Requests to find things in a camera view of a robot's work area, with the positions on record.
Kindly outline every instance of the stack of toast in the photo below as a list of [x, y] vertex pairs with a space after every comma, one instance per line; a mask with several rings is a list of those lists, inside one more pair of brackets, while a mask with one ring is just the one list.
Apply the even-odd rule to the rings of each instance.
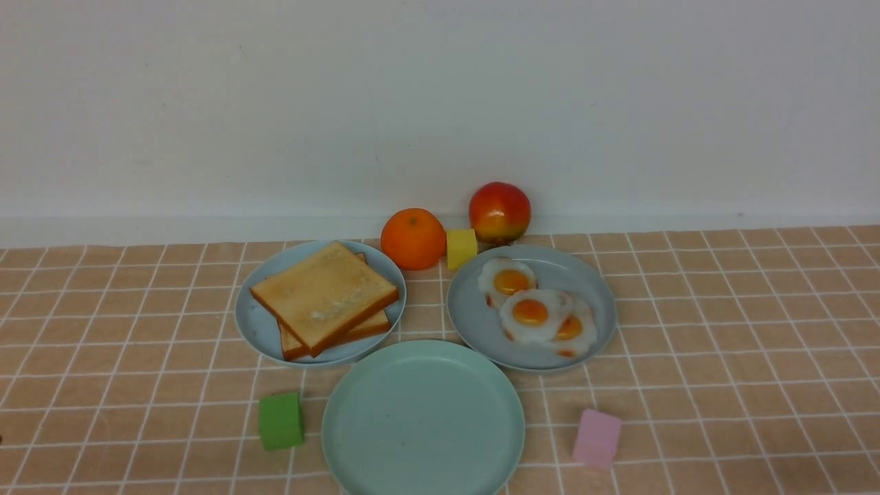
[[391, 328], [385, 308], [400, 294], [368, 261], [335, 241], [251, 287], [253, 298], [278, 320], [285, 360], [317, 357]]

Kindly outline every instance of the white wall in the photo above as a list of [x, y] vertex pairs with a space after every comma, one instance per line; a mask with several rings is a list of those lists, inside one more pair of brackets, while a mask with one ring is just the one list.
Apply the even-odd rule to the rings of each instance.
[[877, 0], [5, 0], [0, 217], [880, 214]]

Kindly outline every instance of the blue plate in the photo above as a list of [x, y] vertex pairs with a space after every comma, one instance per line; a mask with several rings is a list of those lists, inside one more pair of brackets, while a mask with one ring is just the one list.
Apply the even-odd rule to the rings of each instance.
[[[598, 340], [589, 351], [579, 358], [567, 359], [545, 349], [511, 342], [504, 336], [498, 311], [486, 305], [486, 296], [477, 286], [483, 264], [497, 256], [528, 265], [540, 288], [574, 292], [593, 308]], [[452, 326], [472, 349], [501, 366], [532, 373], [580, 366], [601, 353], [617, 329], [614, 295], [602, 276], [580, 258], [543, 246], [496, 247], [465, 263], [449, 284], [446, 311]]]
[[322, 367], [344, 365], [355, 361], [377, 349], [400, 323], [400, 316], [407, 303], [407, 284], [403, 279], [403, 273], [384, 253], [352, 240], [340, 240], [340, 242], [352, 253], [364, 253], [367, 263], [379, 275], [385, 277], [392, 284], [397, 285], [400, 298], [397, 302], [385, 308], [385, 315], [391, 322], [391, 328], [383, 335], [367, 337], [349, 344], [337, 345], [321, 352], [316, 358], [306, 356], [294, 361], [285, 361], [281, 350], [281, 336], [278, 333], [278, 323], [275, 317], [266, 310], [251, 295], [251, 286], [258, 282], [280, 273], [291, 266], [303, 261], [324, 246], [330, 244], [330, 240], [316, 240], [306, 242], [298, 246], [286, 249], [272, 256], [259, 268], [253, 271], [245, 280], [238, 299], [235, 302], [235, 322], [238, 324], [238, 332], [257, 352], [286, 366], [295, 367]]

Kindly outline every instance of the egg yolk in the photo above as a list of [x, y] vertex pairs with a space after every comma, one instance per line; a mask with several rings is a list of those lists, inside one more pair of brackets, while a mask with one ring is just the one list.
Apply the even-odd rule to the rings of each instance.
[[522, 272], [516, 270], [501, 270], [495, 274], [495, 289], [504, 294], [511, 296], [517, 292], [524, 291], [529, 288], [529, 278]]
[[583, 332], [583, 324], [581, 320], [574, 316], [569, 316], [556, 331], [556, 338], [559, 340], [571, 340]]
[[513, 319], [519, 321], [527, 327], [539, 327], [547, 321], [546, 306], [535, 299], [523, 299], [513, 305], [510, 310], [513, 313]]

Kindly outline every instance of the foam block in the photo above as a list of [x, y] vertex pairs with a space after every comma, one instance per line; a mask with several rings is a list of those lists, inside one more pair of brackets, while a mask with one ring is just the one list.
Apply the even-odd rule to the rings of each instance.
[[446, 267], [458, 270], [475, 257], [478, 251], [477, 234], [473, 229], [446, 231]]
[[260, 399], [260, 442], [266, 450], [301, 445], [305, 428], [299, 393], [271, 395]]
[[621, 421], [597, 410], [587, 409], [577, 428], [576, 461], [599, 469], [610, 469], [617, 454]]

